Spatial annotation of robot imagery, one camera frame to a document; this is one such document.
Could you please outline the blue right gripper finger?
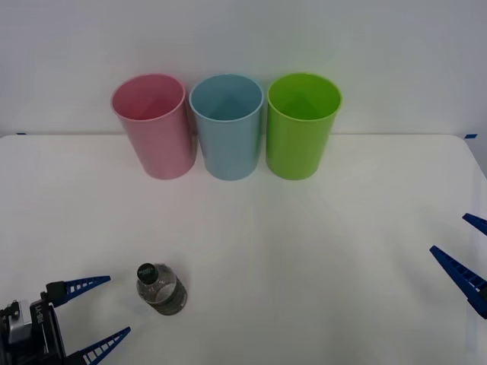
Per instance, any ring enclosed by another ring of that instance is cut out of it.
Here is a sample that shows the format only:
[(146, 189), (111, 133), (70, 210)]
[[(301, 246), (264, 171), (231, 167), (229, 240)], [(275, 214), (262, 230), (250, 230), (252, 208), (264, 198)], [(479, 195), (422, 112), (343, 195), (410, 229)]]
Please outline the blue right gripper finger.
[(486, 280), (436, 246), (429, 249), (450, 279), (459, 287), (470, 306), (486, 318)]
[(466, 213), (464, 216), (462, 216), (462, 219), (471, 224), (481, 233), (487, 234), (487, 220), (469, 213)]

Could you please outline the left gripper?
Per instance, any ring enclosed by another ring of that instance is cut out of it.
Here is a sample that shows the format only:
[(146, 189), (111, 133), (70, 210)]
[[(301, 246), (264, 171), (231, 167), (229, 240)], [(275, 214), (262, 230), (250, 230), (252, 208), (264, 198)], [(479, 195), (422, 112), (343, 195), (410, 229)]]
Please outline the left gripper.
[(55, 281), (32, 304), (21, 304), (27, 337), (21, 364), (98, 365), (131, 332), (130, 327), (66, 357), (55, 308), (111, 280), (109, 275)]

